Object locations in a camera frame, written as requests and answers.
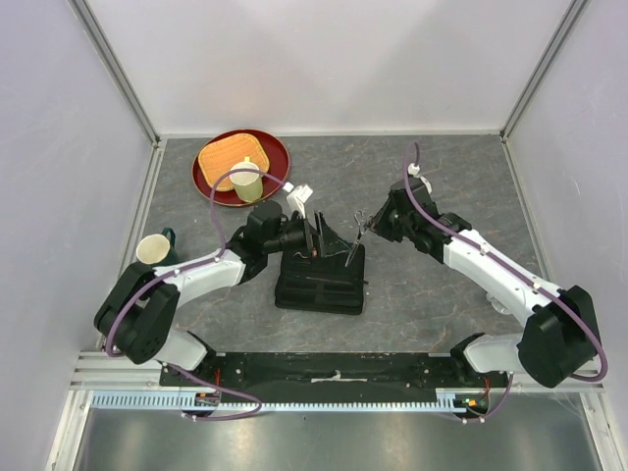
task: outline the gray countertop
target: gray countertop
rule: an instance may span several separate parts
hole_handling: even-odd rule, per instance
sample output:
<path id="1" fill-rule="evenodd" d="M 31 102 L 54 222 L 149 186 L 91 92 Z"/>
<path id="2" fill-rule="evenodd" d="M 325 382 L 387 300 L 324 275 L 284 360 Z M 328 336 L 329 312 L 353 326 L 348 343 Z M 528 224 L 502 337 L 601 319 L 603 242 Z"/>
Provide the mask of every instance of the gray countertop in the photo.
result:
<path id="1" fill-rule="evenodd" d="M 313 208 L 341 236 L 355 237 L 353 213 L 377 211 L 401 178 L 413 136 L 286 137 L 289 180 L 315 191 Z M 209 203 L 191 180 L 191 165 L 208 139 L 172 139 L 152 198 L 144 233 L 172 227 L 183 259 L 218 247 Z M 500 251 L 532 272 L 538 265 L 530 235 L 496 135 L 424 135 L 421 168 L 442 212 L 455 212 Z M 273 197 L 288 209 L 285 194 Z M 248 209 L 217 207 L 228 234 Z M 521 327 L 493 310 L 484 292 L 462 275 L 417 252 L 410 242 L 375 235 L 366 246 L 366 306 L 344 316 L 275 307 L 280 255 L 244 286 L 209 293 L 178 310 L 175 323 L 230 351 L 448 351 L 476 332 L 509 334 Z"/>

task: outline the mug handle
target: mug handle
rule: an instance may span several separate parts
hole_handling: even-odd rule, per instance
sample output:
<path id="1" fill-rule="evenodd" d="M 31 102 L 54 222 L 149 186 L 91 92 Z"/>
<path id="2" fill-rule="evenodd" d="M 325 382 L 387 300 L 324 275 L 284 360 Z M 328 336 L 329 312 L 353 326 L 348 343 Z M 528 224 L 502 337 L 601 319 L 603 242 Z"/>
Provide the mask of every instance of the mug handle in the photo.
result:
<path id="1" fill-rule="evenodd" d="M 164 230 L 161 232 L 161 235 L 170 241 L 171 247 L 175 246 L 175 240 L 177 239 L 177 236 L 175 235 L 175 231 L 173 230 L 173 228 L 164 228 Z"/>

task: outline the mug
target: mug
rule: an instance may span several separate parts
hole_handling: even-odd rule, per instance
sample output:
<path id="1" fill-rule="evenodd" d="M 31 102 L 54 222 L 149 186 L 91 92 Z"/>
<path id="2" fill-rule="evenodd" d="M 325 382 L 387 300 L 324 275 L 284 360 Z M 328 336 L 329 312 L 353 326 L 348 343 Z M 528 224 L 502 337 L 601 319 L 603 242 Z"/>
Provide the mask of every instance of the mug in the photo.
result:
<path id="1" fill-rule="evenodd" d="M 147 235 L 135 249 L 137 260 L 150 267 L 168 267 L 180 262 L 175 251 L 175 231 L 165 228 L 160 234 Z"/>
<path id="2" fill-rule="evenodd" d="M 235 169 L 259 170 L 259 167 L 246 157 L 243 162 L 239 162 L 231 167 L 231 170 Z M 262 197 L 264 184 L 262 184 L 261 175 L 254 172 L 237 172 L 229 175 L 229 179 L 234 184 L 237 197 L 245 203 L 252 203 Z"/>

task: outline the red tray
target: red tray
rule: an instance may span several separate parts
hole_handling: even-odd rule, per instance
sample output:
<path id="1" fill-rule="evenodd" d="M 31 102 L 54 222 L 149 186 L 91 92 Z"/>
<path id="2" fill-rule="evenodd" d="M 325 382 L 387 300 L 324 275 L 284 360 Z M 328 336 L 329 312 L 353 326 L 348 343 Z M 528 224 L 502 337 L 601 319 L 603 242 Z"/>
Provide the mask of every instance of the red tray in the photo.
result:
<path id="1" fill-rule="evenodd" d="M 240 132 L 246 132 L 247 134 L 251 134 L 257 137 L 257 140 L 259 140 L 259 143 L 262 144 L 262 148 L 264 149 L 264 152 L 266 152 L 268 160 L 270 161 L 268 173 L 271 174 L 273 177 L 285 180 L 288 176 L 288 171 L 290 168 L 290 158 L 288 156 L 288 151 L 276 137 L 268 134 L 267 132 L 258 130 L 229 131 L 214 137 L 208 143 L 216 142 L 217 140 L 224 139 L 225 137 L 229 137 L 230 135 L 238 134 Z M 200 194 L 209 199 L 212 188 L 207 183 L 207 181 L 205 181 L 203 172 L 200 170 L 200 165 L 198 165 L 198 155 L 196 155 L 196 158 L 194 159 L 194 164 L 192 165 L 192 180 L 194 181 L 196 189 L 200 191 Z M 277 182 L 273 182 L 266 177 L 262 177 L 262 184 L 264 184 L 264 191 L 262 192 L 262 197 L 258 199 L 258 201 L 268 198 L 269 196 L 277 192 L 277 190 L 280 188 Z M 216 191 L 214 201 L 216 201 L 217 204 L 232 207 L 249 206 L 251 204 L 254 204 L 246 203 L 239 199 L 237 197 L 237 193 L 234 190 Z"/>

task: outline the white wall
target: white wall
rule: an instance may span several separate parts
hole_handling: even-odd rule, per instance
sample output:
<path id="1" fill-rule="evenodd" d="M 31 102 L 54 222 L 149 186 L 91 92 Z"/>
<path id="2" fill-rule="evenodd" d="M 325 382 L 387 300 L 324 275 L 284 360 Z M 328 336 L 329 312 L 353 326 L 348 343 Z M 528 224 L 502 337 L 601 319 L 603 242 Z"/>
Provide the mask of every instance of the white wall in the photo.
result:
<path id="1" fill-rule="evenodd" d="M 628 437 L 628 4 L 590 2 L 512 138 L 555 278 L 593 295 Z"/>
<path id="2" fill-rule="evenodd" d="M 65 0 L 0 4 L 0 469 L 41 470 L 149 145 Z"/>
<path id="3" fill-rule="evenodd" d="M 497 130 L 569 0 L 89 0 L 160 133 Z"/>

